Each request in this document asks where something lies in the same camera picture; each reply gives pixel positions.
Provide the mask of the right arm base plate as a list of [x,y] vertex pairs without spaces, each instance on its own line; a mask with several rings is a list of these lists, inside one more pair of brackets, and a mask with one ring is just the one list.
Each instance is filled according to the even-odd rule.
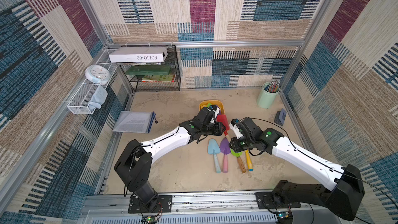
[[255,192],[259,209],[282,209],[300,208],[299,202],[283,202],[281,198],[275,197],[271,191]]

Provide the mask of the red shovel wooden handle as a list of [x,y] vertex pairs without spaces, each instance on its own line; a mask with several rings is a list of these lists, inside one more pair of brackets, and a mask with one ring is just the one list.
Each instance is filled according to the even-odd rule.
[[229,127],[229,122],[228,122],[228,120],[227,120],[227,116],[226,115],[224,115],[224,114],[219,114],[218,116],[217,116],[217,121],[218,122],[220,122],[220,123],[222,123],[224,126],[225,126],[225,131],[224,131],[224,135],[225,136],[227,136],[228,135],[228,131],[229,131],[229,129],[230,129],[230,127]]

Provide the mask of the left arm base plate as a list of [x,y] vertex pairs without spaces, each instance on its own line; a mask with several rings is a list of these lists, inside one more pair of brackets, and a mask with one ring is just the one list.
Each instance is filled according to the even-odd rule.
[[158,195],[148,203],[144,203],[137,196],[132,195],[127,212],[129,214],[170,213],[172,204],[172,195]]

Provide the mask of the yellow square shovel yellow handle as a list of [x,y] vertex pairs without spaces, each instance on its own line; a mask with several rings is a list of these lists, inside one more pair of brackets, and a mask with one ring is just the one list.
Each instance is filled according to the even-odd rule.
[[252,164],[252,161],[251,161],[249,150],[245,151],[245,155],[246,155],[246,163],[247,163],[248,171],[253,171],[254,168],[253,168],[253,164]]

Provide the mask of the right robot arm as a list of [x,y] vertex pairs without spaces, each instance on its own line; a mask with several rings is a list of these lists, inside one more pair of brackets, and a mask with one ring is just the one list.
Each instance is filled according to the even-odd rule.
[[233,119],[229,126],[235,133],[229,146],[235,152],[257,149],[260,154],[268,153],[290,162],[318,181],[317,184],[296,184],[281,180],[266,197],[271,201],[272,208],[308,203],[325,207],[341,219],[355,219],[365,195],[358,168],[327,161],[273,128],[261,130],[248,117]]

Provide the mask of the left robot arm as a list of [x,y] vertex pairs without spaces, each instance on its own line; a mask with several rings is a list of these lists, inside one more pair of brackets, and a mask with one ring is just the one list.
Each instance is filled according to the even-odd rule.
[[131,192],[129,213],[140,211],[156,212],[166,208],[158,193],[148,181],[151,166],[162,156],[176,148],[194,141],[199,143],[207,136],[221,136],[225,125],[217,120],[221,109],[217,105],[205,106],[191,120],[184,121],[173,131],[156,139],[138,142],[130,141],[114,166],[114,170],[123,181],[124,193]]

